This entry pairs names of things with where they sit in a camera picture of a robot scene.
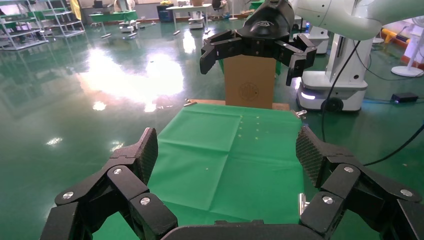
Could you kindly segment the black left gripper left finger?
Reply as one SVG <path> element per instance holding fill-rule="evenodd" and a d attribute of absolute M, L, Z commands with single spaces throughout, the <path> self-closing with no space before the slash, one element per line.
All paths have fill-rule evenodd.
<path fill-rule="evenodd" d="M 56 196 L 40 238 L 91 240 L 119 213 L 139 239 L 162 239 L 178 220 L 148 187 L 158 152 L 151 127 L 135 144 L 115 150 L 100 170 Z"/>

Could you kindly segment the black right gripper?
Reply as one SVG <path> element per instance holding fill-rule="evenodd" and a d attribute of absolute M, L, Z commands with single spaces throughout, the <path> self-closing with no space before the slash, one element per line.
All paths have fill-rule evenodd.
<path fill-rule="evenodd" d="M 287 0 L 265 0 L 235 33 L 231 29 L 204 40 L 199 59 L 200 72 L 206 75 L 217 60 L 238 55 L 275 58 L 287 67 L 286 86 L 313 66 L 317 47 L 299 33 L 290 39 L 295 20 Z"/>

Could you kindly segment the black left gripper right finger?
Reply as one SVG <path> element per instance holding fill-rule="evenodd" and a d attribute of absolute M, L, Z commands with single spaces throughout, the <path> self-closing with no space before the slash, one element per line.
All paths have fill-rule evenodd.
<path fill-rule="evenodd" d="M 382 240 L 424 237 L 422 196 L 360 163 L 345 147 L 320 140 L 307 126 L 295 153 L 318 192 L 303 208 L 302 225 L 328 240 L 346 211 L 356 213 Z"/>

